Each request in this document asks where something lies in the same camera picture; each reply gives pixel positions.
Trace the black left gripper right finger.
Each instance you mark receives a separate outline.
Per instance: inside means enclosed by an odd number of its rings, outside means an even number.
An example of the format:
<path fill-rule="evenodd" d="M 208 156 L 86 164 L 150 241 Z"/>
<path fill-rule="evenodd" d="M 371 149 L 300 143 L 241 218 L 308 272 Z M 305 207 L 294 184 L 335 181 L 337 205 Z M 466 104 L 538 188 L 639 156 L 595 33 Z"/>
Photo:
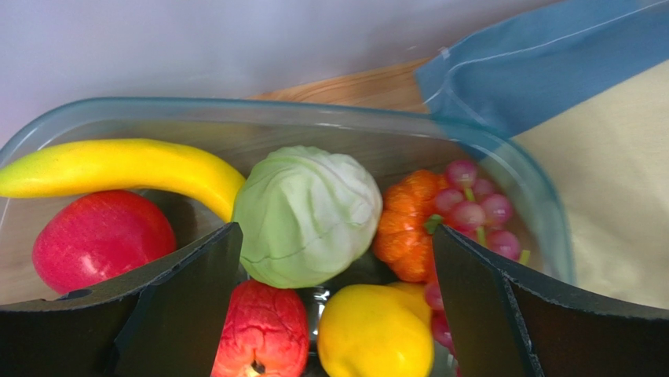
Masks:
<path fill-rule="evenodd" d="M 665 376 L 668 312 L 572 286 L 440 226 L 437 279 L 465 376 Z"/>

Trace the green cabbage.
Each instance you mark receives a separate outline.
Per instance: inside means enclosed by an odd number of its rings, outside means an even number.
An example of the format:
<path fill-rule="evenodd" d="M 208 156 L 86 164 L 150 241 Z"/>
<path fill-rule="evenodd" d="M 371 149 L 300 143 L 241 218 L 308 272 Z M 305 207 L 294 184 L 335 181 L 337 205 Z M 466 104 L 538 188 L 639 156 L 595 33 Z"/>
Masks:
<path fill-rule="evenodd" d="M 322 284 L 367 251 L 381 213 L 375 179 L 352 156 L 280 148 L 252 168 L 236 196 L 240 262 L 273 287 Z"/>

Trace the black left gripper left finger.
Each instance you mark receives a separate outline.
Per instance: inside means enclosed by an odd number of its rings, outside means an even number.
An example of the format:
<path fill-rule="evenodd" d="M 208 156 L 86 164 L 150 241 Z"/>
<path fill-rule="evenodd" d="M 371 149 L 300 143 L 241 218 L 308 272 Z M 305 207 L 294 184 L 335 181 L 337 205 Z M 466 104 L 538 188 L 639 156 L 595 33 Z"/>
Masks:
<path fill-rule="evenodd" d="M 53 301 L 1 308 L 4 376 L 208 376 L 242 243 L 236 223 Z"/>

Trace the small orange pumpkin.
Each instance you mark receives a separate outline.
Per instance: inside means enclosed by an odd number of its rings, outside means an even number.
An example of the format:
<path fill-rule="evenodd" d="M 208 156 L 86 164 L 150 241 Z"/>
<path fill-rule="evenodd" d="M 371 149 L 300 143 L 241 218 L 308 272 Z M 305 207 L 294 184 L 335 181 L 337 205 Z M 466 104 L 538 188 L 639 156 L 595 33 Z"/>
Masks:
<path fill-rule="evenodd" d="M 448 187 L 441 174 L 417 170 L 389 187 L 372 245 L 400 280 L 425 283 L 432 274 L 432 235 L 425 227 L 436 214 L 434 199 Z"/>

